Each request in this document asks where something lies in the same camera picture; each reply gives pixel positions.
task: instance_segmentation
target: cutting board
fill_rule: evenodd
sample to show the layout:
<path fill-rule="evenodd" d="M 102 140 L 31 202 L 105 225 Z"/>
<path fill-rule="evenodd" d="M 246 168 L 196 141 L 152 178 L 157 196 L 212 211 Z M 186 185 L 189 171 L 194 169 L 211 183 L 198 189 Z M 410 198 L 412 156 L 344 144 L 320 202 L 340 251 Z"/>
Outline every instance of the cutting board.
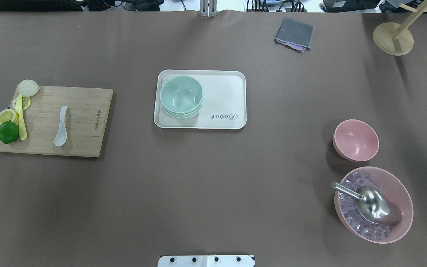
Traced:
<path fill-rule="evenodd" d="M 11 102 L 18 95 L 16 90 Z M 112 96 L 111 89 L 40 86 L 24 111 L 27 139 L 10 144 L 0 141 L 0 152 L 99 157 Z M 67 141 L 56 147 L 54 138 L 64 105 L 68 106 Z"/>

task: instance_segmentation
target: white bracket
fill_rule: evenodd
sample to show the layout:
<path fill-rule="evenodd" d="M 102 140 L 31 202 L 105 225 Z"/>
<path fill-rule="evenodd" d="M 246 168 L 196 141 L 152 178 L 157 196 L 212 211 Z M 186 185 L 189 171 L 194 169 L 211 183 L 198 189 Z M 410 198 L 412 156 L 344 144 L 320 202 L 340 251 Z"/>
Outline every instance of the white bracket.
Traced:
<path fill-rule="evenodd" d="M 253 255 L 162 256 L 158 267 L 255 267 Z"/>
<path fill-rule="evenodd" d="M 217 0 L 200 0 L 201 17 L 217 17 Z"/>

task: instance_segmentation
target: logo on tray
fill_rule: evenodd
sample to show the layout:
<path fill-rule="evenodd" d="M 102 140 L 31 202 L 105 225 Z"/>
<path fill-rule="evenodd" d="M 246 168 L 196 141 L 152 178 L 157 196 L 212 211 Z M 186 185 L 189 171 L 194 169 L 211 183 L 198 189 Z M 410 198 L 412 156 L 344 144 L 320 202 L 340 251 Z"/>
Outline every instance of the logo on tray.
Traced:
<path fill-rule="evenodd" d="M 217 119 L 217 120 L 231 120 L 234 121 L 238 118 L 238 114 L 237 113 L 230 113 L 230 115 L 212 115 L 211 120 L 213 119 Z"/>
<path fill-rule="evenodd" d="M 97 112 L 97 114 L 96 114 L 95 127 L 93 127 L 93 129 L 94 129 L 95 131 L 96 131 L 96 130 L 97 130 L 97 128 L 98 128 L 98 123 L 100 122 L 101 115 L 102 115 L 102 111 L 101 111 L 101 110 L 99 110 L 99 111 Z"/>

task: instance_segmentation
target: folded towel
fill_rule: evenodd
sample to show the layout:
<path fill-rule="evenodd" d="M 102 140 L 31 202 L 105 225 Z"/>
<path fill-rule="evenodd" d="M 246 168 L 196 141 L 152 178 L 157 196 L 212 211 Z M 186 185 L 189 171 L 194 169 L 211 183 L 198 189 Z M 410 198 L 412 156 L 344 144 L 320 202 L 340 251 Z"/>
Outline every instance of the folded towel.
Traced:
<path fill-rule="evenodd" d="M 314 29 L 315 26 L 285 17 L 274 40 L 303 53 L 306 48 L 311 49 Z"/>

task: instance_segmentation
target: small pink bowl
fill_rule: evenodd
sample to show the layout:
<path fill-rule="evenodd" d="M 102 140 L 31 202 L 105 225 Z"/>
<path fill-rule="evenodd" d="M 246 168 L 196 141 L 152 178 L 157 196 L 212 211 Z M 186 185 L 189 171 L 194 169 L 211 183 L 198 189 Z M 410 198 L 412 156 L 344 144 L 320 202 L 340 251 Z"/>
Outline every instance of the small pink bowl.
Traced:
<path fill-rule="evenodd" d="M 332 142 L 339 155 L 353 162 L 368 161 L 378 152 L 376 132 L 360 120 L 340 123 L 335 129 Z"/>
<path fill-rule="evenodd" d="M 388 244 L 400 240 L 410 230 L 414 217 L 413 203 L 411 201 L 410 194 L 408 194 L 408 190 L 406 190 L 405 186 L 393 174 L 390 174 L 388 171 L 377 167 L 360 167 L 354 169 L 353 171 L 349 172 L 342 179 L 342 181 L 340 181 L 340 184 L 344 182 L 347 176 L 355 171 L 360 171 L 362 174 L 371 174 L 375 184 L 383 189 L 382 195 L 389 201 L 398 205 L 400 210 L 403 212 L 403 218 L 400 223 L 393 227 L 393 230 L 389 236 L 383 238 L 382 240 L 369 240 L 355 232 L 345 221 L 345 217 L 340 209 L 339 192 L 336 191 L 334 196 L 334 205 L 339 219 L 347 229 L 349 229 L 355 235 L 365 239 L 366 241 L 377 244 Z"/>

